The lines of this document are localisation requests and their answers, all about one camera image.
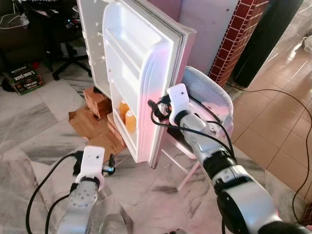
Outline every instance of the orange bottle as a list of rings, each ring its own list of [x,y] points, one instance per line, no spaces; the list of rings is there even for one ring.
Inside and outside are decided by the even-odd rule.
[[[126,128],[129,133],[134,133],[137,128],[137,119],[130,110],[126,113]]]
[[[127,111],[130,110],[130,108],[124,100],[121,100],[121,103],[119,105],[119,110],[120,110],[120,117],[123,123],[126,123],[126,113]]]

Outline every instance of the fridge door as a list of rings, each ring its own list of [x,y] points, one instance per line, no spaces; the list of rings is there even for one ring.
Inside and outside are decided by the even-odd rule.
[[[152,162],[163,130],[150,119],[147,101],[181,82],[195,30],[168,17],[145,0],[116,0],[106,6],[103,44],[114,120],[136,162]],[[124,100],[136,117],[130,133],[120,117]]]

